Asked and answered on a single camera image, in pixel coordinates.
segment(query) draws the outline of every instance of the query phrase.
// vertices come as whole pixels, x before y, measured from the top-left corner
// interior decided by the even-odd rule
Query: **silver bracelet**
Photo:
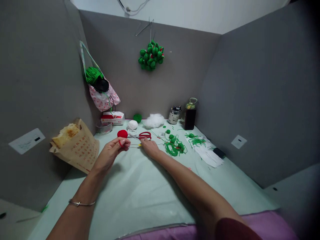
[[[84,203],[81,203],[81,202],[78,202],[78,203],[72,202],[71,199],[69,200],[69,204],[75,205],[75,206],[77,206],[77,207],[79,207],[79,206],[90,207],[90,206],[92,206],[92,205],[95,204],[95,203],[96,203],[96,201],[94,201],[93,203],[84,204]]]

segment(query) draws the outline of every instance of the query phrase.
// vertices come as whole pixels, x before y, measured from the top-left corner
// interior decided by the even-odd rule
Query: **table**
[[[177,161],[205,180],[219,192],[240,215],[274,210],[279,205],[264,194],[262,189],[234,165],[228,158],[218,168],[209,167],[192,150],[185,139],[186,131],[180,123],[166,128],[157,128],[155,134],[171,130],[178,134],[188,149],[187,154],[174,157]],[[117,132],[126,129],[113,126],[112,132],[106,135],[96,134],[100,141],[100,151],[103,146],[117,137]],[[137,132],[145,132],[139,124]],[[196,127],[188,133],[203,136]],[[137,139],[130,139],[132,144],[138,144]],[[163,141],[152,134],[156,143]],[[51,200],[42,219],[33,230],[29,239],[45,239],[54,224],[64,211],[68,200],[73,197],[85,174],[72,168],[61,183]],[[112,170],[106,176],[104,186],[97,199],[89,239],[112,240],[132,233],[155,229],[159,226],[174,226],[194,224],[199,220],[197,212],[184,197],[171,176],[158,163],[151,160],[140,148],[130,148],[116,158]]]

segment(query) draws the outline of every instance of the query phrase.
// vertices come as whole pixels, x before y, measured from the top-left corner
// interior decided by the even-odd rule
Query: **tissue box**
[[[114,125],[123,125],[124,124],[124,113],[122,112],[104,112],[101,116],[101,123],[106,124],[108,122],[112,122]]]

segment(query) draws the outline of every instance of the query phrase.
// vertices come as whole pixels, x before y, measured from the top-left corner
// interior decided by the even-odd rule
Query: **maroon sleeve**
[[[216,240],[262,240],[251,228],[231,218],[218,221],[215,237]]]

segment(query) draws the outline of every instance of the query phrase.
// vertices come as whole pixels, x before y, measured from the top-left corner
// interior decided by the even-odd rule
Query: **bread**
[[[64,127],[60,130],[58,136],[52,138],[54,143],[57,145],[58,148],[61,148],[67,141],[73,138],[80,129],[74,123],[70,123],[67,127]]]

